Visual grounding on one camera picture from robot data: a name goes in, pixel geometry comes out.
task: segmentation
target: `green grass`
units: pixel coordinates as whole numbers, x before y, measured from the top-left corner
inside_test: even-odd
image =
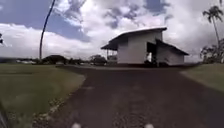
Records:
[[[54,66],[0,65],[0,99],[14,128],[29,128],[34,115],[48,113],[84,79]]]
[[[224,64],[202,65],[182,74],[205,86],[224,92]]]

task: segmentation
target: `tree trunk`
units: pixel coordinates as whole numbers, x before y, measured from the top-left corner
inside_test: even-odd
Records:
[[[48,23],[48,19],[51,15],[51,12],[54,8],[54,5],[55,5],[55,1],[56,0],[53,0],[52,4],[51,4],[51,8],[47,14],[47,17],[45,19],[45,23],[44,23],[44,28],[43,28],[43,31],[41,33],[41,38],[40,38],[40,47],[39,47],[39,59],[40,59],[40,62],[42,61],[42,46],[43,46],[43,38],[44,38],[44,33],[45,33],[45,30],[46,30],[46,26],[47,26],[47,23]]]
[[[217,37],[217,41],[218,41],[218,53],[217,53],[217,61],[219,63],[221,63],[221,55],[220,55],[220,41],[219,41],[219,33],[218,33],[218,30],[217,30],[217,26],[216,26],[216,22],[215,22],[215,19],[214,17],[212,18],[212,22],[214,24],[214,28],[215,28],[215,33],[216,33],[216,37]]]
[[[212,22],[213,22],[213,25],[214,25],[214,28],[215,28],[216,38],[217,38],[218,47],[219,47],[219,34],[218,34],[218,30],[217,30],[217,27],[216,27],[216,23],[215,23],[215,19],[214,18],[212,18]]]

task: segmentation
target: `palm tree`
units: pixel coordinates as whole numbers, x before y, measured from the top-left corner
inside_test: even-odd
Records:
[[[47,26],[47,23],[48,23],[48,19],[49,19],[50,15],[51,15],[51,12],[52,12],[53,8],[54,8],[55,1],[56,0],[53,0],[52,1],[51,8],[50,8],[50,10],[49,10],[49,12],[47,14],[47,17],[46,17],[45,23],[44,23],[44,28],[43,28],[43,31],[41,33],[40,47],[39,47],[39,59],[40,59],[40,61],[42,61],[42,46],[43,46],[44,33],[45,33],[45,30],[46,30],[46,26]]]
[[[0,44],[3,44],[2,34],[0,33]]]
[[[207,16],[209,23],[213,23],[215,28],[216,37],[219,45],[219,34],[217,31],[217,26],[215,20],[220,20],[222,22],[222,18],[220,15],[223,15],[223,11],[219,9],[218,6],[212,6],[208,11],[203,12],[204,16]]]

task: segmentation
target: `vegetation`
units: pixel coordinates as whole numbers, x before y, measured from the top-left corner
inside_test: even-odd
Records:
[[[207,16],[210,23],[213,23],[218,44],[217,46],[205,46],[201,51],[201,57],[203,57],[205,63],[221,63],[223,58],[223,40],[221,41],[219,38],[215,20],[222,21],[223,11],[218,6],[212,6],[208,11],[204,11],[203,15]]]
[[[187,71],[183,74],[203,85],[224,92],[224,65],[207,64]]]
[[[50,55],[44,58],[42,62],[45,64],[57,64],[58,62],[66,64],[67,59],[61,55]]]
[[[75,65],[81,65],[81,63],[84,63],[82,59],[70,59],[68,61],[69,64],[75,64]]]
[[[213,23],[217,41],[219,42],[219,34],[217,31],[217,26],[216,26],[215,20],[222,21],[221,15],[223,15],[223,11],[220,10],[218,6],[212,6],[208,11],[204,11],[203,15],[207,16],[209,23]]]
[[[0,44],[3,44],[2,34],[0,33]]]
[[[53,8],[54,8],[55,1],[56,1],[56,0],[53,0],[53,1],[52,1],[51,8],[50,8],[50,10],[49,10],[49,12],[48,12],[48,14],[47,14],[47,17],[46,17],[45,22],[44,22],[44,28],[43,28],[43,31],[42,31],[42,33],[41,33],[40,47],[39,47],[39,59],[40,59],[40,61],[42,61],[42,47],[43,47],[44,33],[45,33],[45,30],[46,30],[46,27],[47,27],[47,23],[48,23],[49,17],[50,17],[51,12],[52,12],[52,10],[53,10]]]
[[[54,66],[0,66],[0,99],[13,128],[30,128],[34,118],[50,119],[69,93],[84,81],[82,75]]]
[[[105,65],[107,60],[101,55],[94,55],[90,57],[90,62],[94,65]]]

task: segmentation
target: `white building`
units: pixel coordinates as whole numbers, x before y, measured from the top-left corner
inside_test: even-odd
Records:
[[[133,31],[119,35],[102,47],[104,50],[117,51],[118,64],[144,64],[151,55],[153,62],[168,65],[184,64],[188,53],[163,42],[166,28]]]

